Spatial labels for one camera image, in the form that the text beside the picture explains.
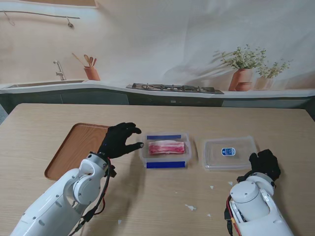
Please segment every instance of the plastic container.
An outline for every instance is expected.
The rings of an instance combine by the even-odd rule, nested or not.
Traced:
[[[204,143],[204,166],[208,170],[251,169],[249,158],[254,152],[257,148],[252,136],[209,139]]]
[[[149,154],[149,143],[160,140],[175,140],[184,142],[185,153],[183,154]],[[140,149],[140,159],[148,169],[153,168],[184,168],[191,159],[191,145],[187,133],[147,133],[143,137],[144,147]]]

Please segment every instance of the terracotta pot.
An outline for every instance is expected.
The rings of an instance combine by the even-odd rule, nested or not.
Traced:
[[[84,70],[89,80],[100,80],[94,67],[85,67]]]
[[[271,85],[273,84],[274,79],[266,79],[265,77],[259,77],[256,80],[256,84],[254,89],[255,90],[269,90],[271,88]]]
[[[232,77],[229,91],[236,91],[235,87],[239,83],[250,82],[252,80],[252,69],[239,69]]]
[[[237,86],[235,87],[236,91],[248,91],[250,90],[252,87],[252,83],[251,82],[241,82],[238,83]]]

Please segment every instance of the wall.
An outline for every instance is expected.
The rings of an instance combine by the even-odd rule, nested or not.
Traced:
[[[0,1],[0,9],[80,17],[0,13],[0,83],[86,78],[83,54],[97,57],[101,79],[131,84],[215,86],[234,71],[220,52],[250,44],[270,61],[293,59],[273,89],[315,88],[313,0],[100,0],[98,9]]]

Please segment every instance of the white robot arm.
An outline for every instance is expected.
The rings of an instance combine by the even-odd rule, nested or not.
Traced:
[[[97,154],[90,153],[82,160],[79,169],[65,173],[42,194],[22,215],[11,236],[72,236],[85,222],[99,214],[96,211],[107,190],[109,178],[116,175],[109,158],[120,157],[144,145],[141,142],[126,145],[127,138],[133,133],[141,134],[134,123],[109,127]],[[104,176],[106,182],[100,198],[83,216],[86,208],[99,196],[100,180]]]
[[[242,236],[293,236],[272,199],[281,171],[270,150],[250,156],[252,170],[238,177],[230,191],[224,217],[232,236],[232,223]]]
[[[65,173],[22,215],[11,236],[67,236],[100,193],[108,169],[96,154]]]
[[[272,183],[267,175],[253,173],[231,189],[229,206],[242,236],[293,236],[272,199]]]

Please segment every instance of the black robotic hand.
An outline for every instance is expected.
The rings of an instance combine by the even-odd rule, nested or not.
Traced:
[[[106,136],[98,149],[109,158],[117,158],[143,147],[143,143],[126,145],[126,140],[133,133],[141,134],[141,130],[134,123],[120,123],[108,128]]]

